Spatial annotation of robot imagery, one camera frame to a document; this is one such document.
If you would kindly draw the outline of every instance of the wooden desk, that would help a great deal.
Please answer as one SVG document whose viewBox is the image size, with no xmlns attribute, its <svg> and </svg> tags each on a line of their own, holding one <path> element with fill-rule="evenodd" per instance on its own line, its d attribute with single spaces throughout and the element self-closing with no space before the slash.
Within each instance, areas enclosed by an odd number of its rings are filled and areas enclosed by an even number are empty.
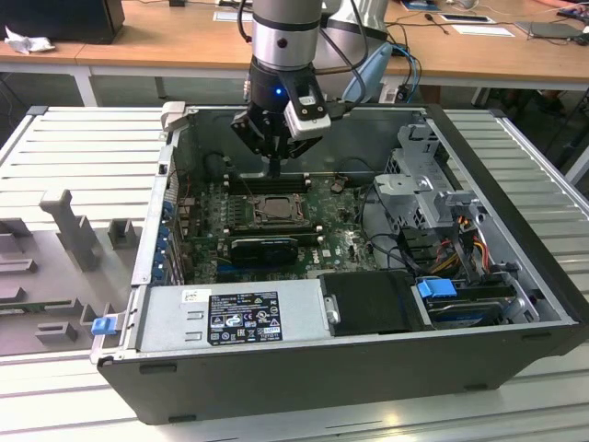
<svg viewBox="0 0 589 442">
<path fill-rule="evenodd" d="M 250 45 L 236 23 L 213 21 L 215 7 L 134 1 L 123 6 L 125 23 L 115 42 L 87 44 L 76 57 L 79 64 L 249 69 Z"/>
<path fill-rule="evenodd" d="M 0 63 L 31 63 L 31 64 L 76 64 L 75 57 L 84 47 L 84 43 L 57 43 L 56 49 L 48 52 L 32 52 L 29 55 L 14 52 L 10 46 L 0 44 Z"/>
<path fill-rule="evenodd" d="M 555 12 L 532 0 L 480 0 L 503 16 L 486 8 L 476 9 L 496 21 L 553 21 Z M 170 8 L 167 2 L 145 5 L 123 1 L 125 24 L 111 45 L 60 45 L 58 52 L 21 56 L 0 45 L 0 70 L 7 72 L 51 72 L 75 77 L 83 101 L 96 106 L 92 76 L 222 77 L 243 78 L 251 49 L 237 32 L 235 23 L 213 21 L 213 5 L 188 4 Z M 450 6 L 443 6 L 456 12 Z M 387 20 L 404 24 L 430 24 L 423 14 L 406 11 L 391 2 Z M 581 23 L 567 20 L 574 27 Z M 589 85 L 589 48 L 575 43 L 557 46 L 543 40 L 527 40 L 523 31 L 506 25 L 514 38 L 467 36 L 451 26 L 444 35 L 436 26 L 407 26 L 412 53 L 422 62 L 422 84 L 585 90 Z M 400 27 L 391 28 L 403 41 Z M 74 56 L 77 66 L 71 64 Z M 395 87 L 408 72 L 404 59 L 392 59 L 386 82 Z"/>
<path fill-rule="evenodd" d="M 479 15 L 486 15 L 497 22 L 514 21 L 554 21 L 561 17 L 556 12 L 538 14 L 549 9 L 532 0 L 481 0 L 482 5 L 492 5 L 500 12 L 522 14 L 523 16 L 502 16 L 487 8 L 477 8 Z M 458 13 L 450 6 L 444 10 Z M 387 11 L 387 21 L 398 20 L 401 24 L 427 24 L 423 14 L 411 15 L 400 4 L 391 4 Z M 438 23 L 445 23 L 441 18 Z M 583 25 L 576 20 L 566 23 L 577 29 Z M 573 85 L 586 89 L 589 85 L 589 48 L 571 42 L 566 46 L 551 44 L 544 40 L 528 40 L 526 34 L 515 25 L 502 25 L 515 37 L 486 37 L 461 35 L 451 26 L 445 26 L 450 35 L 444 35 L 436 26 L 407 26 L 411 52 L 420 59 L 423 68 L 423 82 L 429 84 L 451 84 L 467 86 L 465 80 L 483 80 L 492 86 L 493 81 L 501 82 L 540 82 Z M 399 26 L 391 27 L 397 41 L 403 42 Z M 403 74 L 405 66 L 392 62 L 388 74 Z"/>
</svg>

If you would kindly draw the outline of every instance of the power supply label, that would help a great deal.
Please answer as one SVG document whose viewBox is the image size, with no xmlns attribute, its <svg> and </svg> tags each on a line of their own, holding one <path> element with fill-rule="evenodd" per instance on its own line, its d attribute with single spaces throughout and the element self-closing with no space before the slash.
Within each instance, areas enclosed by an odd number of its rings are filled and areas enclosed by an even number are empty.
<svg viewBox="0 0 589 442">
<path fill-rule="evenodd" d="M 281 341 L 278 293 L 210 296 L 207 339 L 210 345 Z"/>
</svg>

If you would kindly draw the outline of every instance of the paper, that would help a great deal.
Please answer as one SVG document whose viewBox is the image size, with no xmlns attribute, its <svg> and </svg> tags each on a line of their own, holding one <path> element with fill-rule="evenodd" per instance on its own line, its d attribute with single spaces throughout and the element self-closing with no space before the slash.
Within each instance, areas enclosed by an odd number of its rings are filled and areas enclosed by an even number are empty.
<svg viewBox="0 0 589 442">
<path fill-rule="evenodd" d="M 253 20 L 253 14 L 251 12 L 244 12 L 243 13 L 243 16 L 241 17 L 241 21 L 246 23 L 246 22 L 250 22 L 252 20 Z M 216 11 L 213 14 L 213 21 L 237 22 L 237 12 Z"/>
<path fill-rule="evenodd" d="M 492 37 L 515 37 L 506 28 L 497 28 L 495 26 L 470 26 L 470 25 L 452 25 L 458 33 L 464 35 L 487 35 Z"/>
<path fill-rule="evenodd" d="M 55 49 L 49 39 L 45 37 L 25 37 L 23 35 L 12 32 L 8 27 L 5 27 L 6 38 L 4 43 L 10 46 L 14 51 L 25 53 L 29 55 L 31 52 L 44 52 Z"/>
</svg>

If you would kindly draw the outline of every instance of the blue latch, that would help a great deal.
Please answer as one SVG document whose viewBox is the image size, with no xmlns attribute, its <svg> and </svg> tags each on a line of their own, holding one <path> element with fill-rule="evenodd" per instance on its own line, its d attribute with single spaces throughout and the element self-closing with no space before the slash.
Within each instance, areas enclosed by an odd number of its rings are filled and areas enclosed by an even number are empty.
<svg viewBox="0 0 589 442">
<path fill-rule="evenodd" d="M 422 297 L 455 297 L 458 295 L 449 279 L 424 279 L 417 284 Z"/>
<path fill-rule="evenodd" d="M 116 318 L 96 318 L 92 322 L 92 334 L 100 336 L 102 334 L 117 334 L 115 327 L 117 326 Z"/>
</svg>

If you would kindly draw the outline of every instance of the black plastic cover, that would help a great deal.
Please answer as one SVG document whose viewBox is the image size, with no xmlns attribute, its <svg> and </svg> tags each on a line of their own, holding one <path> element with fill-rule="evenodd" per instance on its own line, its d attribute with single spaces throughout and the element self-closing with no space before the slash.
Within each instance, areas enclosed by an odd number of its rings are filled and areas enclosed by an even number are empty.
<svg viewBox="0 0 589 442">
<path fill-rule="evenodd" d="M 324 296 L 335 297 L 340 313 L 335 336 L 424 329 L 407 273 L 326 273 L 319 279 Z"/>
</svg>

